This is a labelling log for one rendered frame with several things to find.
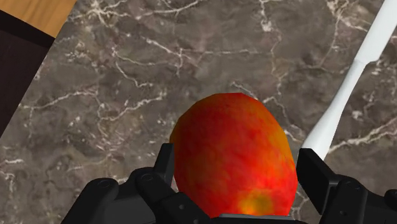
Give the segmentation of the red orange mango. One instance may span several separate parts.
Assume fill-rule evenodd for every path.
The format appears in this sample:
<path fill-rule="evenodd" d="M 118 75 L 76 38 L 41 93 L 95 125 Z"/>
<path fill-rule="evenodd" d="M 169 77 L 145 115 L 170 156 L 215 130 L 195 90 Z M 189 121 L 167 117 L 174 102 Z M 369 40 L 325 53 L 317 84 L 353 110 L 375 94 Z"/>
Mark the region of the red orange mango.
<path fill-rule="evenodd" d="M 242 93 L 214 94 L 176 122 L 174 177 L 205 213 L 286 216 L 298 181 L 287 137 L 269 110 Z"/>

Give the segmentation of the dark robot stand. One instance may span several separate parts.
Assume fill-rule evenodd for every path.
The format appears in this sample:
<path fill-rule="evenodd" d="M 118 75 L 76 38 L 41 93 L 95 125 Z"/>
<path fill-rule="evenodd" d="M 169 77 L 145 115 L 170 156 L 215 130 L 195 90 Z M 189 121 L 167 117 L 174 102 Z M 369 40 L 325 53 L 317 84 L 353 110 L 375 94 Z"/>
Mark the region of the dark robot stand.
<path fill-rule="evenodd" d="M 54 40 L 0 10 L 0 137 Z"/>

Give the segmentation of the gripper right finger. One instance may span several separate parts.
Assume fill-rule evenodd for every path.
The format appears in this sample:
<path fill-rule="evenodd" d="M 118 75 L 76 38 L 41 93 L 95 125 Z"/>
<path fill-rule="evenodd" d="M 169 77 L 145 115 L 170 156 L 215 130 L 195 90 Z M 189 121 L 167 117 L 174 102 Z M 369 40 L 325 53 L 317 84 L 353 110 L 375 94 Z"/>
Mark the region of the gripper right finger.
<path fill-rule="evenodd" d="M 334 173 L 310 148 L 301 148 L 298 182 L 321 215 L 319 224 L 397 224 L 397 189 L 383 196 L 357 179 Z"/>

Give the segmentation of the white knife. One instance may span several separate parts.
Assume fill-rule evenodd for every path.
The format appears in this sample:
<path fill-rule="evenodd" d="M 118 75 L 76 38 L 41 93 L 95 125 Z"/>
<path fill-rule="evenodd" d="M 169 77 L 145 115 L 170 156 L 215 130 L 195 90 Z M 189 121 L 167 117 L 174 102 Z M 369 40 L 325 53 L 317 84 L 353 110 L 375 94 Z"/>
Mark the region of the white knife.
<path fill-rule="evenodd" d="M 397 0 L 384 0 L 329 107 L 302 144 L 321 159 L 329 152 L 342 112 L 366 65 L 379 60 L 397 27 Z"/>

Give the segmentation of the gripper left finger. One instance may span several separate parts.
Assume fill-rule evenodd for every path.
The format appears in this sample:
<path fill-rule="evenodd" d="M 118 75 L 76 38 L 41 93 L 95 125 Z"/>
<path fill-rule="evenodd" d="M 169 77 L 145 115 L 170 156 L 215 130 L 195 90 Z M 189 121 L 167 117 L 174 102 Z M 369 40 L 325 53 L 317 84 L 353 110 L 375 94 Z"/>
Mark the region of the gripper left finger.
<path fill-rule="evenodd" d="M 171 188 L 173 174 L 174 145 L 164 143 L 154 166 L 134 170 L 125 183 L 87 183 L 60 224 L 211 224 L 196 203 Z"/>

